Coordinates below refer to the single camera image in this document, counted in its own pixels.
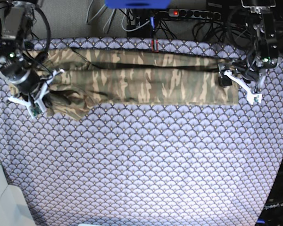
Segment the camouflage cloth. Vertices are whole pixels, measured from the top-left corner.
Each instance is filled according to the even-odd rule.
[[[51,50],[45,66],[66,72],[50,86],[50,115],[74,119],[101,103],[147,105],[234,105],[238,87],[218,85],[223,60],[121,50]]]

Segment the camouflage pants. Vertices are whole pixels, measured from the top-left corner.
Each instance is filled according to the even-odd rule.
[[[63,68],[50,86],[53,108],[74,119],[100,103],[234,105],[236,85],[218,85],[223,60],[122,50],[51,50],[45,66]]]

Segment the power strip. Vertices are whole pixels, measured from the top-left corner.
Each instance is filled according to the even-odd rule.
[[[177,17],[177,18],[186,18],[186,19],[202,19],[202,20],[221,20],[221,13],[218,12],[210,12],[210,11],[203,11],[203,10],[191,10],[191,9],[169,9],[169,16],[170,17]]]

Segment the patterned tablecloth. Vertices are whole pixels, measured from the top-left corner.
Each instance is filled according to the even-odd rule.
[[[41,49],[43,41],[36,41]],[[54,39],[51,48],[150,49],[150,40]],[[244,57],[231,46],[160,40],[161,51]],[[41,226],[251,226],[283,157],[283,58],[250,106],[102,104],[81,121],[6,106],[0,160]]]

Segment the white cable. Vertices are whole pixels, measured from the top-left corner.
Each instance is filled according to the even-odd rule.
[[[93,16],[93,18],[91,18],[91,19],[87,22],[87,24],[89,24],[92,20],[94,20],[94,19],[101,13],[101,11],[102,11],[105,7],[106,7],[106,5],[104,4],[104,5],[102,6],[102,8],[100,8],[99,11]]]
[[[89,17],[90,9],[91,9],[91,6],[93,5],[93,2],[94,2],[94,0],[91,0],[90,5],[89,5],[89,7],[88,7],[85,24],[88,23],[88,17]]]
[[[109,26],[111,25],[113,15],[116,13],[116,11],[117,11],[116,9],[114,9],[114,10],[112,11],[111,16],[109,17],[109,19],[108,19],[107,22],[105,23],[105,25],[104,25],[104,27],[103,27],[103,33],[104,33],[104,34],[106,34],[106,33],[105,33],[105,28],[106,28],[106,26],[107,26],[107,25],[109,25]]]
[[[143,25],[140,25],[132,30],[127,30],[124,28],[124,20],[126,18],[126,15],[124,15],[123,19],[122,19],[122,29],[125,31],[125,32],[134,32],[134,31],[137,31],[138,29],[141,29],[142,27],[146,26],[148,23],[150,23],[150,20],[148,20],[147,22],[145,22]]]

